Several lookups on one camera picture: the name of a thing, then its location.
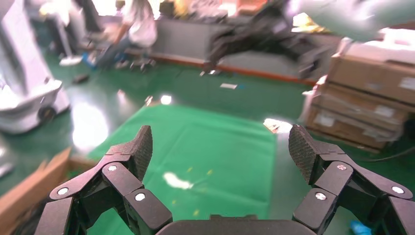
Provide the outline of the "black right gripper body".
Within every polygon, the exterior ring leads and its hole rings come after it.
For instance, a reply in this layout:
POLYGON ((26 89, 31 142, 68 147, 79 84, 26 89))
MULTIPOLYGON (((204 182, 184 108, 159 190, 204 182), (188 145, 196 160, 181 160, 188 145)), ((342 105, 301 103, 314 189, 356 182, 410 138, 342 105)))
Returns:
POLYGON ((289 6, 266 6, 224 39, 224 55, 259 51, 299 59, 311 52, 311 39, 292 32, 294 13, 289 6))

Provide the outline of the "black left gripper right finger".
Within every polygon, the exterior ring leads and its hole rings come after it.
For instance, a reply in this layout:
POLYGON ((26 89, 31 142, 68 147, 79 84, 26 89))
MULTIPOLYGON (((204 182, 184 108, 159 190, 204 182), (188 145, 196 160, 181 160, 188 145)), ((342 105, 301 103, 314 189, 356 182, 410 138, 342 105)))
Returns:
POLYGON ((359 166, 339 146, 313 139, 300 125, 292 126, 288 149, 312 187, 295 209, 295 221, 321 235, 342 207, 374 235, 414 234, 415 203, 409 189, 359 166))

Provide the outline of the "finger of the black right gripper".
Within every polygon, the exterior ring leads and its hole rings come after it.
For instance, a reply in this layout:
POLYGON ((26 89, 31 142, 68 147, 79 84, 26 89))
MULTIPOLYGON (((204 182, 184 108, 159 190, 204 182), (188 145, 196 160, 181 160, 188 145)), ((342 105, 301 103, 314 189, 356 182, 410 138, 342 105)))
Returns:
POLYGON ((213 34, 207 47, 207 58, 202 73, 209 73, 217 67, 219 60, 226 55, 227 43, 233 35, 233 29, 225 29, 213 34))

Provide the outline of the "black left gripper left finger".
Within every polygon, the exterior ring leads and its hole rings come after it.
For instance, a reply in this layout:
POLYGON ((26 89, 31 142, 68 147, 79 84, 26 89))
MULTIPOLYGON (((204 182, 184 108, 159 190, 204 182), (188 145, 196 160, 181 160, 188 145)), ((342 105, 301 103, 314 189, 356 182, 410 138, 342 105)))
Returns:
POLYGON ((153 153, 151 127, 129 142, 112 146, 96 166, 62 183, 49 195, 35 233, 85 235, 102 213, 115 210, 136 235, 154 235, 172 222, 172 213, 143 178, 153 153))

